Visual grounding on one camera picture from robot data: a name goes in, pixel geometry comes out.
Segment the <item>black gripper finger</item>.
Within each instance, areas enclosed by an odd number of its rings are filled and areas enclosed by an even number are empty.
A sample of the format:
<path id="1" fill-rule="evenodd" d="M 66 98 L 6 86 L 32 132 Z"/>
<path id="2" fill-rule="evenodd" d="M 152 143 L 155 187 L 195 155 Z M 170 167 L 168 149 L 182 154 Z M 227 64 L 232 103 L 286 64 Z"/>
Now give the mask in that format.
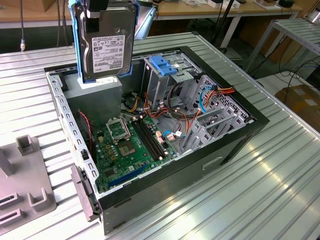
<path id="1" fill-rule="evenodd" d="M 86 32 L 96 33 L 99 31 L 99 11 L 86 11 Z"/>

